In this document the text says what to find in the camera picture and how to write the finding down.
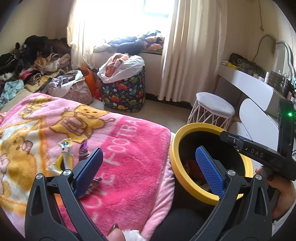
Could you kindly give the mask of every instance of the pillow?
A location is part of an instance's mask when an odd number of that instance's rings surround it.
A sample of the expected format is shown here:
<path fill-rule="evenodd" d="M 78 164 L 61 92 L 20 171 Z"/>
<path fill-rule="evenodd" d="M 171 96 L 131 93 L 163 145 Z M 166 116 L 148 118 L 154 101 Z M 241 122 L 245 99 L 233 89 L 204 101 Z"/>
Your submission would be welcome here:
<path fill-rule="evenodd" d="M 163 49 L 165 41 L 164 36 L 150 36 L 144 39 L 144 49 L 147 50 L 159 50 Z"/>

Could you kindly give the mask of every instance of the bed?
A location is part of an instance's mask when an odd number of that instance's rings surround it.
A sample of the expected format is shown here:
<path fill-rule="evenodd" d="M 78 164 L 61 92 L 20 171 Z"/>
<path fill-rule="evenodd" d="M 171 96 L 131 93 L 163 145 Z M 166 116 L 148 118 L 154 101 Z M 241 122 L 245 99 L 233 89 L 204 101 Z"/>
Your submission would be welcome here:
<path fill-rule="evenodd" d="M 100 147 L 104 162 L 96 178 L 102 181 L 81 199 L 88 215 L 104 235 L 114 223 L 140 230 L 147 240 L 168 214 L 174 175 L 168 149 L 172 134 L 158 124 L 80 103 L 22 91 L 0 114 L 0 205 L 24 235 L 24 215 L 38 173 L 52 176 L 61 154 L 58 143 L 71 138 L 73 165 L 81 144 L 92 152 Z M 62 217 L 67 212 L 57 197 Z"/>

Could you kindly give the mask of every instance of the beige wall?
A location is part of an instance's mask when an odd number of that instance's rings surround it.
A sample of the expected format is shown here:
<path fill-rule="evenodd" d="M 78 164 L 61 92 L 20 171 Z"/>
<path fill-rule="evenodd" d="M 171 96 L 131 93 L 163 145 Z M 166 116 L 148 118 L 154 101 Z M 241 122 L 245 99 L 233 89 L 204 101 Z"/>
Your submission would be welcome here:
<path fill-rule="evenodd" d="M 223 60 L 228 60 L 231 53 L 237 53 L 252 61 L 261 37 L 269 33 L 277 40 L 288 43 L 293 51 L 294 67 L 296 67 L 296 33 L 294 29 L 275 2 L 272 0 L 260 0 L 260 2 L 264 31 L 260 30 L 258 0 L 227 0 L 227 34 Z M 261 53 L 255 62 L 264 67 L 263 61 L 264 55 Z"/>
<path fill-rule="evenodd" d="M 252 1 L 227 0 L 227 33 L 222 60 L 228 60 L 232 53 L 248 55 Z"/>
<path fill-rule="evenodd" d="M 0 32 L 0 54 L 14 49 L 31 35 L 67 37 L 73 0 L 25 0 L 17 6 Z"/>
<path fill-rule="evenodd" d="M 287 42 L 293 51 L 294 67 L 296 67 L 296 33 L 282 10 L 272 0 L 260 0 L 264 32 L 260 30 L 258 1 L 252 3 L 251 34 L 248 58 L 256 54 L 259 40 L 264 34 L 272 34 L 277 40 Z"/>
<path fill-rule="evenodd" d="M 51 3 L 51 0 L 25 0 L 19 4 L 0 32 L 0 54 L 14 49 L 16 42 L 22 44 L 31 35 L 55 37 Z"/>
<path fill-rule="evenodd" d="M 57 3 L 54 6 L 57 11 L 56 18 L 56 38 L 66 38 L 67 37 L 67 25 L 68 19 L 71 11 L 71 6 L 74 0 L 56 0 Z"/>

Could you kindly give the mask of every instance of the black bag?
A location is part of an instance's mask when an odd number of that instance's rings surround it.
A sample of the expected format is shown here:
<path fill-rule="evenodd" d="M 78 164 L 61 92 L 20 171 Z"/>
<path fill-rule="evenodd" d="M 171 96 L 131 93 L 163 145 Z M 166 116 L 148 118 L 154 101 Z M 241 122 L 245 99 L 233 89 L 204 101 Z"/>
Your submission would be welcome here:
<path fill-rule="evenodd" d="M 243 56 L 232 53 L 229 57 L 229 62 L 239 68 L 244 68 L 248 70 L 252 70 L 252 72 L 257 73 L 258 76 L 265 78 L 266 71 L 260 65 L 257 65 L 254 62 L 249 61 L 248 59 L 244 58 Z"/>

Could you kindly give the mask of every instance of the floor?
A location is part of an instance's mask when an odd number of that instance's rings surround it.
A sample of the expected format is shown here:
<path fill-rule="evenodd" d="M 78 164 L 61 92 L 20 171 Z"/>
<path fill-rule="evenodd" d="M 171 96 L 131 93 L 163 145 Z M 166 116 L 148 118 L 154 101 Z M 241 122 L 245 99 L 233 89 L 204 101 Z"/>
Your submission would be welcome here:
<path fill-rule="evenodd" d="M 97 109 L 104 109 L 123 115 L 128 115 L 144 120 L 148 120 L 168 128 L 171 132 L 176 133 L 178 129 L 187 124 L 190 110 L 181 107 L 146 100 L 143 108 L 138 113 L 114 110 L 104 107 L 104 103 L 94 99 L 90 106 Z"/>

